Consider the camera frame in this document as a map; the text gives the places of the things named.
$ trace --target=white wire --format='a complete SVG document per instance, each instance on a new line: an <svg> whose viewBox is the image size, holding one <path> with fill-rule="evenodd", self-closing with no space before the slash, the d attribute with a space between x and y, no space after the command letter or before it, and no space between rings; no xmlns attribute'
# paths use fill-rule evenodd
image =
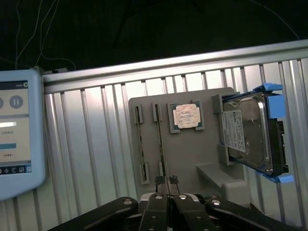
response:
<svg viewBox="0 0 308 231"><path fill-rule="evenodd" d="M43 28L44 21L46 20L47 16L49 15L49 13L50 13L50 11L51 11L53 5L56 3L56 1L57 1L57 0L54 0L54 1L53 1L52 5L50 6L50 8L49 8L49 10L48 10L48 12L47 12L47 14L45 15L43 21L42 21L41 24L40 24L40 34L39 34L39 47L40 47L40 48L41 48L41 46L42 46L42 32L43 32L43 31L42 31L42 28ZM55 16L55 12L57 11L58 3L59 3L59 1L57 2L56 9L55 9L55 11L54 11L54 13L53 13L52 19L51 19L50 24L49 24L49 28L50 28L51 22L52 22L52 20L53 20L53 18L54 18L54 16ZM46 35L45 35L45 38L44 38L44 41L43 41L42 51L43 51L43 49L44 49L44 43L45 43L45 40L46 40L46 38L47 38L49 28L48 28L48 30L47 30L47 32L46 32ZM39 53L39 57L38 57L38 59L37 59L37 61L36 61L36 63L35 63L34 66L36 66L36 65L38 64L39 59L40 59L40 57L41 57L41 55L42 55L42 52L41 52L40 49L39 49L39 52L40 52L40 53Z"/></svg>
<svg viewBox="0 0 308 231"><path fill-rule="evenodd" d="M36 32L37 32L37 28L38 28L38 24L39 24L39 13L40 13L40 10L41 10L43 1L44 1L44 0L41 0L40 3L39 3L39 7L38 7L38 18L37 18L37 22L36 22L36 25L35 25L35 29L34 29L33 35L31 36L31 38L29 39L29 41L26 43L26 45L24 46L24 48L21 50L21 52L20 52L19 55L17 56L17 58L16 58L16 60L15 60L15 69L17 69L17 66L18 66L18 59L19 59L20 55L24 52L24 50L26 49L26 47L27 47L28 44L31 42L31 40L33 39L33 37L35 36L35 34L36 34Z"/></svg>
<svg viewBox="0 0 308 231"><path fill-rule="evenodd" d="M17 59L18 57L18 36L20 33L20 14L19 14L19 10L18 10L18 6L19 6L20 0L17 1L16 4L16 11L17 11L17 17L18 17L18 30L17 30L17 34L16 34L16 39L15 39L15 45L16 45L16 56L15 59Z"/></svg>
<svg viewBox="0 0 308 231"><path fill-rule="evenodd" d="M40 54L39 54L39 57L38 57L38 59L37 59L37 62L35 63L35 66L38 64L39 59L40 59L40 57L42 56L42 57L43 57L44 59L46 59L46 60L65 60L65 61L68 61L68 62L70 62L70 63L74 66L74 70L76 70L76 65L75 65L75 63L74 63L73 61L71 61L70 59L66 59L66 58L48 58L48 57L46 57L46 56L43 54L43 49L44 49L45 41L46 41L48 32L49 32L49 30L50 30L51 23L52 23L52 21L53 21L53 19L54 19L54 16L56 15L59 1L60 1L60 0L57 1L56 9L54 10L53 16L52 16L52 18L51 18L51 20L50 20L50 22L49 22L49 26L48 26L48 29L47 29L46 36L45 36L45 38L44 38L43 44L42 44L42 25L43 25L45 19L47 18L47 15L49 14L49 11L50 11L50 10L48 11L47 15L45 16L44 20L43 20L42 23L41 23L41 28L40 28L40 30L41 30L41 35L40 35L40 41L39 41Z"/></svg>
<svg viewBox="0 0 308 231"><path fill-rule="evenodd" d="M2 57L0 57L0 60L3 60L3 61L5 61L5 62L8 62L8 63L10 63L10 64L15 64L15 62L13 62L13 61L11 61L11 60L8 60L8 59L5 59L5 58L2 58ZM25 64L18 64L19 66L24 66L24 67L30 67L30 66L28 66L28 65L25 65Z"/></svg>
<svg viewBox="0 0 308 231"><path fill-rule="evenodd" d="M264 6L264 5L262 5L261 3L259 3L259 2L256 2L256 1L254 1L254 0L248 0L248 1L250 1L250 2L252 2L252 3L254 3L254 4L257 4L257 5L259 5L259 6L262 6L262 7L264 7L265 9L267 9L269 12L271 12L272 14L274 14L274 15L276 15L291 31L292 31L292 33L297 37L297 39L298 40L300 40L300 38L299 38L299 36L297 35L297 33L289 26L289 24L287 24L287 22L286 21L284 21L276 12L274 12L274 11L272 11L270 8L268 8L267 6Z"/></svg>

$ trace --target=metal screw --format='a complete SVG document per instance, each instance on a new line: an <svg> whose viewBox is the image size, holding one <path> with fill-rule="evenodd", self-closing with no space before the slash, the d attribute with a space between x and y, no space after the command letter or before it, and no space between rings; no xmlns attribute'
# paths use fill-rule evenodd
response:
<svg viewBox="0 0 308 231"><path fill-rule="evenodd" d="M126 204L126 205L130 205L132 203L132 201L130 200L130 199L126 199L125 201L124 201L124 204Z"/></svg>
<svg viewBox="0 0 308 231"><path fill-rule="evenodd" d="M212 200L212 203L213 203L214 205L220 205L220 201L219 201L219 200Z"/></svg>
<svg viewBox="0 0 308 231"><path fill-rule="evenodd" d="M179 199L181 199L181 200L185 200L186 198L187 198L186 195L180 195L180 196L179 196Z"/></svg>

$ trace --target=gray bracket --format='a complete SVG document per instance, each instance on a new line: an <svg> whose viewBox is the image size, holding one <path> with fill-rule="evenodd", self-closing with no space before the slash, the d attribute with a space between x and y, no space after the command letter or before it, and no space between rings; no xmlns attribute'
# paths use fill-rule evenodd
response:
<svg viewBox="0 0 308 231"><path fill-rule="evenodd" d="M140 123L142 124L143 123L143 116L142 116L142 108L141 108L141 104L138 104L136 106L134 106L134 108L138 108L139 110L139 120L140 120ZM134 117L134 123L137 124L138 123L138 118L137 118L137 114L136 114L136 110L133 110L133 117Z"/></svg>
<svg viewBox="0 0 308 231"><path fill-rule="evenodd" d="M198 173L209 181L221 196L238 205L248 205L250 196L244 180L235 180L214 164L198 165Z"/></svg>
<svg viewBox="0 0 308 231"><path fill-rule="evenodd" d="M131 139L132 139L132 161L134 177L138 196L153 192L156 188L155 177L160 175L175 175L179 179L181 192L193 192L204 196L219 193L213 184L204 180L197 172L196 165L200 163L213 163L222 169L233 179L244 180L243 166L234 164L227 166L219 162L217 145L221 143L219 133L218 115L213 111L212 97L217 94L234 94L232 88L220 88L210 90L197 90L166 95L154 95L132 98L129 100ZM202 103L203 124L205 129L196 131L195 128L181 129L180 133L170 133L170 119L168 105L187 104L200 101ZM136 106L141 105L143 123L139 126L142 131L142 147L144 161L140 155L140 136L138 125L135 124L133 112ZM161 138L158 137L158 125L160 124ZM148 184L141 184L140 164L148 165Z"/></svg>
<svg viewBox="0 0 308 231"><path fill-rule="evenodd" d="M148 167L148 162L144 163L145 166L145 174L147 176L146 180L143 179L143 169L142 165L139 165L139 172L140 172L140 180L141 184L149 184L150 183L150 175L149 175L149 167Z"/></svg>
<svg viewBox="0 0 308 231"><path fill-rule="evenodd" d="M240 94L239 92L235 92L233 94L217 94L212 96L212 102L213 102L213 113L218 115L218 122L219 122L219 133L220 133L220 140L221 143L217 145L217 150L218 150L218 158L219 162L230 166L234 165L234 162L231 162L229 160L229 152L228 152L228 147L222 145L223 143L223 129L222 129L222 120L221 120L221 113L223 113L223 103L222 103L222 97L224 96L233 96L233 95L238 95Z"/></svg>
<svg viewBox="0 0 308 231"><path fill-rule="evenodd" d="M163 114L162 114L162 109L160 107L160 104L159 103L152 103L154 122L157 122L157 115L156 115L156 108L155 108L156 105L157 105L157 108L158 108L158 111L159 111L159 120L163 121Z"/></svg>

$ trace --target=gray plastic board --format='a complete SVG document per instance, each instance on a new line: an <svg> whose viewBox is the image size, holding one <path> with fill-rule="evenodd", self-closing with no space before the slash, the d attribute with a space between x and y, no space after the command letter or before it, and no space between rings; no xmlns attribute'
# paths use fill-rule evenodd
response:
<svg viewBox="0 0 308 231"><path fill-rule="evenodd" d="M160 146L157 122L154 121L153 115L153 103L160 104L161 134L168 174L178 176L181 193L197 193L208 196L218 193L209 182L198 174L196 165L217 164L221 170L231 177L244 179L242 165L225 166L218 162L217 144L220 143L220 137L218 116L213 114L212 96L231 93L234 93L232 88L220 88L130 99L128 107L133 142L132 158L138 197L144 193L154 192L154 179L160 175ZM204 129L183 128L178 133L171 133L168 105L189 104L196 101L199 101L202 105L203 113L201 114L203 114L203 118L201 120ZM149 171L149 183L147 184L141 183L140 139L138 126L135 123L136 118L134 118L136 106L140 106L142 110L143 123L140 124L140 129L144 160L148 164Z"/></svg>

